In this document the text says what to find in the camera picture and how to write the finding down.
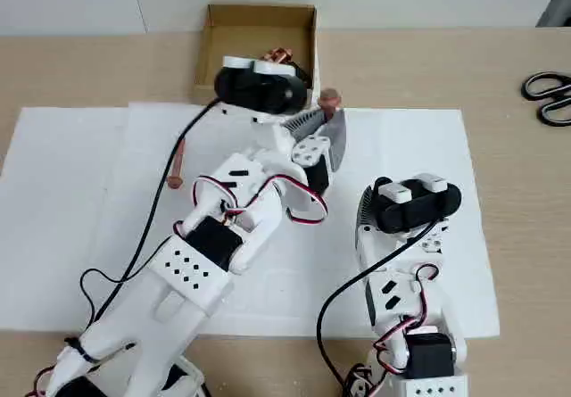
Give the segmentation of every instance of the white plastic part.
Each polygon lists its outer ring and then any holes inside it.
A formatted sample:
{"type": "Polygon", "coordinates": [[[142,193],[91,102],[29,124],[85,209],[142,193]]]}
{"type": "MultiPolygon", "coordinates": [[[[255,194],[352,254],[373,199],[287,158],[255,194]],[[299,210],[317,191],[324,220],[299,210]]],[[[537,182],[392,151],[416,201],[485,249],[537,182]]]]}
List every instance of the white plastic part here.
{"type": "Polygon", "coordinates": [[[328,156],[331,142],[326,136],[307,136],[292,151],[292,161],[304,168],[313,167],[322,154],[328,156]]]}
{"type": "MultiPolygon", "coordinates": [[[[418,316],[421,311],[421,302],[415,273],[425,263],[436,265],[441,274],[443,273],[445,265],[443,264],[444,257],[440,252],[442,249],[441,233],[447,227],[448,222],[438,224],[422,240],[382,268],[369,274],[365,279],[372,296],[369,303],[372,303],[375,312],[373,329],[378,335],[385,334],[399,324],[403,316],[418,316]],[[437,250],[432,249],[434,242],[438,242],[437,250]]],[[[422,228],[414,229],[406,234],[388,235],[371,226],[359,226],[357,255],[361,270],[383,259],[422,228]]],[[[432,281],[422,277],[421,279],[427,306],[425,325],[434,326],[440,333],[449,336],[455,350],[456,366],[461,367],[466,360],[467,347],[451,303],[439,285],[439,277],[432,281]]],[[[385,344],[391,356],[389,362],[396,368],[405,368],[409,354],[404,335],[394,334],[385,344]]]]}
{"type": "Polygon", "coordinates": [[[407,203],[412,199],[412,192],[400,183],[387,183],[378,188],[378,194],[386,196],[394,203],[407,203]]]}
{"type": "MultiPolygon", "coordinates": [[[[297,163],[290,161],[288,157],[275,151],[263,149],[256,152],[253,158],[262,164],[264,171],[268,175],[286,174],[307,185],[307,175],[303,168],[297,163]]],[[[277,183],[284,207],[289,207],[295,211],[310,210],[311,197],[307,193],[302,190],[292,189],[291,185],[286,185],[283,182],[278,181],[277,183]]]]}
{"type": "Polygon", "coordinates": [[[390,375],[383,385],[384,397],[468,397],[468,377],[454,376],[405,379],[390,375]]]}
{"type": "MultiPolygon", "coordinates": [[[[122,397],[128,388],[131,372],[138,358],[138,347],[121,351],[105,362],[87,378],[106,397],[122,397]]],[[[177,367],[186,373],[168,390],[160,391],[158,397],[195,397],[201,392],[204,383],[203,373],[196,366],[180,356],[177,367]]]]}
{"type": "Polygon", "coordinates": [[[230,275],[179,236],[170,237],[149,268],[209,316],[230,290],[230,275]]]}
{"type": "Polygon", "coordinates": [[[242,58],[239,56],[225,56],[222,60],[222,66],[229,69],[248,69],[252,62],[251,58],[242,58]]]}
{"type": "Polygon", "coordinates": [[[283,154],[288,160],[295,139],[279,123],[253,123],[254,139],[259,147],[283,154]]]}
{"type": "Polygon", "coordinates": [[[256,61],[253,65],[253,71],[268,76],[295,76],[295,68],[291,65],[269,61],[256,61]]]}
{"type": "MultiPolygon", "coordinates": [[[[155,313],[172,291],[169,283],[153,271],[143,272],[120,304],[79,338],[85,352],[97,360],[117,354],[129,343],[137,344],[137,361],[123,397],[162,395],[159,392],[170,367],[206,319],[206,312],[183,300],[168,318],[158,320],[155,313]]],[[[46,396],[54,397],[65,384],[87,374],[92,367],[78,351],[66,347],[58,356],[46,396]]]]}
{"type": "Polygon", "coordinates": [[[421,181],[422,187],[424,187],[428,192],[437,194],[448,189],[448,182],[444,178],[435,176],[434,174],[424,172],[422,174],[418,174],[415,178],[421,181]]]}

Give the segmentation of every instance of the black scissors handle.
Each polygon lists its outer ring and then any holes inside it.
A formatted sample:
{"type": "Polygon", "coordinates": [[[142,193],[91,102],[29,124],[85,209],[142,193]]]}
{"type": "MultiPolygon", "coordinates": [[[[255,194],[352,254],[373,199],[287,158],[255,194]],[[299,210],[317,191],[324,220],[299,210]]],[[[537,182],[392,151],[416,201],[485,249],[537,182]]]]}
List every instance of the black scissors handle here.
{"type": "Polygon", "coordinates": [[[561,119],[555,120],[550,116],[550,113],[557,109],[562,109],[571,105],[571,96],[561,96],[558,100],[547,103],[537,109],[537,119],[539,119],[545,125],[550,127],[568,127],[571,126],[571,119],[561,119]]]}
{"type": "Polygon", "coordinates": [[[571,77],[555,71],[544,71],[542,73],[534,74],[527,78],[527,80],[521,85],[521,95],[526,100],[538,101],[548,98],[552,100],[542,105],[537,110],[537,119],[551,127],[571,126],[571,119],[553,119],[550,116],[551,112],[571,105],[571,95],[566,95],[566,92],[571,92],[571,77]],[[533,91],[532,84],[538,80],[554,80],[558,82],[558,85],[548,89],[543,89],[543,91],[533,91]]]}
{"type": "Polygon", "coordinates": [[[544,71],[542,73],[534,74],[530,76],[521,86],[521,95],[529,101],[542,100],[545,98],[557,99],[565,94],[567,91],[571,91],[571,78],[565,74],[556,73],[555,71],[544,71]],[[538,80],[555,80],[559,82],[556,87],[550,87],[544,89],[543,91],[534,92],[532,84],[538,80]]]}

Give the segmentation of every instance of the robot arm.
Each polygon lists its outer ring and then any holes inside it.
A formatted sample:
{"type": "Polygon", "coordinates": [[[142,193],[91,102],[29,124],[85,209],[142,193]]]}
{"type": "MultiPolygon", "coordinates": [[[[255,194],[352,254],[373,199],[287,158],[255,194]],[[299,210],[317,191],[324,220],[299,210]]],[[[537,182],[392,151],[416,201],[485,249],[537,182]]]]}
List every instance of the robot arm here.
{"type": "Polygon", "coordinates": [[[361,270],[432,228],[363,279],[379,339],[366,366],[350,378],[351,396],[468,395],[468,378],[461,371],[466,342],[439,284],[447,217],[459,208],[460,198],[456,186],[429,174],[401,183],[380,178],[361,197],[355,233],[361,270]]]}
{"type": "MultiPolygon", "coordinates": [[[[254,122],[259,132],[271,136],[257,136],[258,146],[232,154],[211,176],[197,179],[194,210],[157,249],[126,297],[69,340],[58,356],[47,397],[200,393],[203,375],[181,354],[231,291],[232,275],[248,270],[284,211],[291,220],[309,224],[327,215],[320,196],[327,186],[316,185],[309,167],[293,161],[296,140],[289,124],[254,122]],[[289,149],[280,144],[284,139],[289,149]],[[299,211],[316,206],[320,216],[299,217],[299,211]]],[[[324,120],[319,124],[326,126],[324,120]]],[[[315,130],[307,129],[306,135],[315,130]]],[[[344,143],[344,137],[322,138],[328,148],[316,158],[330,162],[331,146],[344,143]]],[[[331,168],[321,171],[320,181],[330,182],[331,168]]]]}

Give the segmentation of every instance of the wooden table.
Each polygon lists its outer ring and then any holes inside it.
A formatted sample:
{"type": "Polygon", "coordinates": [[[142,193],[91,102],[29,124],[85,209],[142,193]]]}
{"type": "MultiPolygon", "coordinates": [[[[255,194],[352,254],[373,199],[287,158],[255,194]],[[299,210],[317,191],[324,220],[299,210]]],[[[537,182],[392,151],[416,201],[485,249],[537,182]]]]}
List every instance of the wooden table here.
{"type": "MultiPolygon", "coordinates": [[[[319,33],[323,86],[345,105],[464,112],[501,317],[500,338],[469,342],[473,396],[571,388],[571,129],[539,124],[518,93],[535,71],[570,72],[570,46],[568,29],[319,33]]],[[[22,106],[189,101],[197,50],[196,34],[0,38],[0,153],[22,106]]],[[[61,338],[0,334],[0,395],[23,395],[61,338]]],[[[327,347],[348,367],[368,343],[327,347]]],[[[312,340],[201,339],[189,355],[215,397],[338,395],[312,340]]]]}

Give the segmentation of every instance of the open cardboard box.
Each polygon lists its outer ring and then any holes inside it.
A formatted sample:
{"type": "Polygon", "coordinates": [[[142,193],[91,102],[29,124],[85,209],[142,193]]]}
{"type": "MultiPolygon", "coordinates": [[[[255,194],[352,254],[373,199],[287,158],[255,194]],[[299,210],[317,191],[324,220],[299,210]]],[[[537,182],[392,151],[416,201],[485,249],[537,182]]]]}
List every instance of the open cardboard box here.
{"type": "Polygon", "coordinates": [[[276,47],[290,48],[294,61],[319,91],[315,50],[317,11],[309,5],[209,4],[192,97],[206,104],[216,96],[214,78],[224,55],[260,59],[276,47]]]}

